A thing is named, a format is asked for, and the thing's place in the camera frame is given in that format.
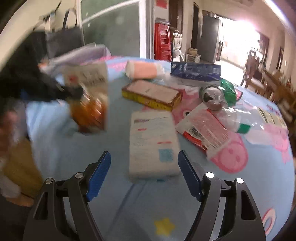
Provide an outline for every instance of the gray refrigerator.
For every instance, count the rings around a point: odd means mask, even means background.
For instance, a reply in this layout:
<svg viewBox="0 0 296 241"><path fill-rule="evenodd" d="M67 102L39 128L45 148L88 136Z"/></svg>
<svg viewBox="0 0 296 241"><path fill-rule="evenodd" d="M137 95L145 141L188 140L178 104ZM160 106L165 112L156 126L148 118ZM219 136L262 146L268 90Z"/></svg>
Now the gray refrigerator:
<svg viewBox="0 0 296 241"><path fill-rule="evenodd" d="M198 43L198 54L201 59L210 63L215 63L219 47L219 34L221 21L218 18L209 16L203 17L202 36Z"/></svg>

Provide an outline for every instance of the white package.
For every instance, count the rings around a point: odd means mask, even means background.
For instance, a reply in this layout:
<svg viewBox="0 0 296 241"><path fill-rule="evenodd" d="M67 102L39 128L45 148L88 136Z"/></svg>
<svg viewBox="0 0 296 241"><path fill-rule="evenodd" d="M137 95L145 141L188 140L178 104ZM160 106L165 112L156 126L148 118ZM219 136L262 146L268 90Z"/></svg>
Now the white package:
<svg viewBox="0 0 296 241"><path fill-rule="evenodd" d="M180 146L168 111L134 112L131 117L129 174L164 178L180 173Z"/></svg>

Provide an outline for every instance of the gray bag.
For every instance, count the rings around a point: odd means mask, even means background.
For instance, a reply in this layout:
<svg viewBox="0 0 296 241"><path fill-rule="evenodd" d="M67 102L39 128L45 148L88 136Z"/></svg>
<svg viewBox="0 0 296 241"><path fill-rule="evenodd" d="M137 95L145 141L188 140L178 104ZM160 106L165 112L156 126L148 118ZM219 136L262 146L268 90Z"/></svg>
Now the gray bag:
<svg viewBox="0 0 296 241"><path fill-rule="evenodd" d="M49 59L61 56L62 54L83 46L82 32L80 28L77 27L77 16L75 27L66 29L66 22L70 10L76 15L74 9L68 9L65 14L63 28L60 31L55 33L46 32L47 57Z"/></svg>

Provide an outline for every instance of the blue gripper pad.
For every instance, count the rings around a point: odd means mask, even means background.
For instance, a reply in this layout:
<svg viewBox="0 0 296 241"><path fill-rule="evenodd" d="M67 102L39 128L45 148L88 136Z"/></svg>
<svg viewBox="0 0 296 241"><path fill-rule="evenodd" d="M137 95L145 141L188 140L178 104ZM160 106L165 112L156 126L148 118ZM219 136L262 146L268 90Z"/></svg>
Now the blue gripper pad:
<svg viewBox="0 0 296 241"><path fill-rule="evenodd" d="M111 155L109 152L107 152L89 179L88 191L86 193L86 199L88 202L90 202L94 197L98 196L110 165Z"/></svg>
<svg viewBox="0 0 296 241"><path fill-rule="evenodd" d="M200 179L198 178L198 175L194 171L192 165L190 164L187 156L183 151L180 151L178 154L178 164L191 195L195 197L198 201L201 201L203 193Z"/></svg>

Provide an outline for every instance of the white plastic crate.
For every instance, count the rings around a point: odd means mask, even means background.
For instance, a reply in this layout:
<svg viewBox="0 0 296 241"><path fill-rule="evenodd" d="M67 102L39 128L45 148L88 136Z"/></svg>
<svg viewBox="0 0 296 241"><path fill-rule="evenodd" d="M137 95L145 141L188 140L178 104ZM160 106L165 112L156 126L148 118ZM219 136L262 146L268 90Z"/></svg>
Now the white plastic crate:
<svg viewBox="0 0 296 241"><path fill-rule="evenodd" d="M197 55L186 54L186 62L199 63L200 57L201 57L200 54L197 54Z"/></svg>

